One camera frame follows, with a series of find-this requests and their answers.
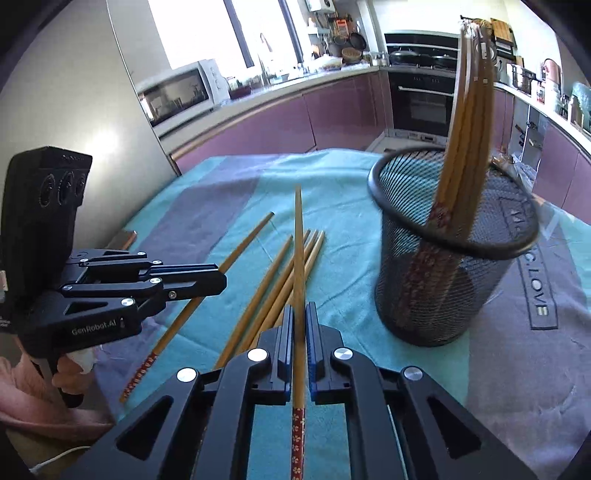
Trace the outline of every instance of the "cutting board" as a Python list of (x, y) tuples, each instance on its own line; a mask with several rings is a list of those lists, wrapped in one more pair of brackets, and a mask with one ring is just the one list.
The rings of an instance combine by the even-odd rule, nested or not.
[(491, 18), (492, 29), (495, 31), (495, 36), (497, 39), (508, 43), (511, 46), (515, 46), (515, 41), (513, 39), (513, 31), (509, 24), (497, 20), (496, 18)]

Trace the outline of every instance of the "black mesh pen holder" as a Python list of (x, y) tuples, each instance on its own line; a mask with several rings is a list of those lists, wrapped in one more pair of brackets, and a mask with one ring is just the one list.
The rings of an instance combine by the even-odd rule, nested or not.
[(428, 224), (443, 158), (436, 146), (394, 151), (368, 177), (382, 210), (376, 308), (392, 333), (420, 346), (460, 336), (539, 230), (531, 196), (494, 166), (467, 240)]

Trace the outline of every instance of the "kitchen counter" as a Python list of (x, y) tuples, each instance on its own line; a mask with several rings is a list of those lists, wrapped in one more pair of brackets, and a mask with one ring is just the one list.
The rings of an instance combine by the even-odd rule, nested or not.
[(514, 97), (518, 98), (522, 102), (531, 105), (541, 114), (545, 115), (550, 119), (558, 128), (560, 128), (566, 135), (568, 135), (575, 143), (579, 145), (579, 147), (585, 150), (589, 155), (591, 155), (591, 137), (589, 137), (586, 133), (584, 133), (580, 128), (572, 125), (568, 122), (568, 120), (562, 118), (559, 114), (548, 108), (543, 103), (539, 103), (537, 100), (533, 99), (526, 93), (520, 92), (519, 90), (514, 89), (504, 83), (495, 83), (495, 87), (504, 90)]
[(279, 85), (273, 85), (256, 91), (244, 98), (220, 105), (213, 111), (197, 117), (187, 125), (168, 133), (160, 141), (164, 151), (175, 160), (186, 151), (192, 149), (194, 143), (198, 142), (206, 134), (217, 130), (218, 127), (227, 125), (234, 119), (243, 118), (250, 111), (255, 111), (265, 104), (296, 95), (299, 92), (325, 83), (370, 72), (377, 72), (378, 70), (379, 67), (377, 66), (354, 65), (344, 67), (335, 72), (316, 73), (280, 83)]

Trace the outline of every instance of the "camera lens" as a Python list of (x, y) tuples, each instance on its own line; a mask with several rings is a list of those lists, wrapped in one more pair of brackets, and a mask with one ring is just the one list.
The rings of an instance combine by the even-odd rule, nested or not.
[(43, 180), (41, 184), (41, 189), (39, 190), (39, 205), (42, 207), (46, 207), (49, 205), (51, 201), (51, 192), (56, 187), (56, 180), (53, 175), (48, 175)]
[(82, 195), (82, 192), (84, 191), (84, 185), (86, 185), (86, 179), (84, 177), (79, 178), (78, 181), (76, 182), (76, 196), (77, 197)]
[(72, 192), (72, 184), (74, 183), (74, 174), (69, 171), (66, 173), (60, 182), (60, 188), (57, 191), (57, 200), (61, 205), (67, 202), (70, 192)]

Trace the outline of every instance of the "window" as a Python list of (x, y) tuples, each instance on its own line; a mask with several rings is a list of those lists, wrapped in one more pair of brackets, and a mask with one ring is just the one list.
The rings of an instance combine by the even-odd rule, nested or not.
[[(272, 73), (287, 72), (298, 63), (297, 47), (305, 22), (295, 0), (295, 30), (283, 16), (285, 0), (148, 0), (172, 69), (215, 59), (224, 77), (239, 76), (247, 67), (259, 70), (259, 58)], [(304, 46), (308, 53), (311, 47)]]
[(255, 63), (260, 57), (273, 73), (290, 70), (297, 65), (296, 53), (277, 0), (232, 0), (232, 3)]
[(223, 0), (148, 3), (172, 69), (211, 58), (224, 77), (246, 68)]

